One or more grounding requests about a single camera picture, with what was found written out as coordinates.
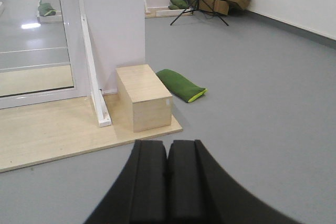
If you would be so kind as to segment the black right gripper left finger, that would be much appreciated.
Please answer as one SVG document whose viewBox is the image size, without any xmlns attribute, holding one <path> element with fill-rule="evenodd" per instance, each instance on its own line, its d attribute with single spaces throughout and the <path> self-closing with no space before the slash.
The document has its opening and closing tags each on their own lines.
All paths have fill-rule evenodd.
<svg viewBox="0 0 336 224">
<path fill-rule="evenodd" d="M 137 140 L 123 170 L 86 223 L 165 223 L 166 150 Z"/>
</svg>

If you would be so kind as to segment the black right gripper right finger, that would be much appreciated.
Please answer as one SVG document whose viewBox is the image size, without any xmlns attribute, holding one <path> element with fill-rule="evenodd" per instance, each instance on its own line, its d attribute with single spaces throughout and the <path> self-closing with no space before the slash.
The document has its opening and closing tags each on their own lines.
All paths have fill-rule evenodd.
<svg viewBox="0 0 336 224">
<path fill-rule="evenodd" d="M 297 223 L 235 181 L 200 140 L 174 140 L 168 168 L 169 223 Z"/>
</svg>

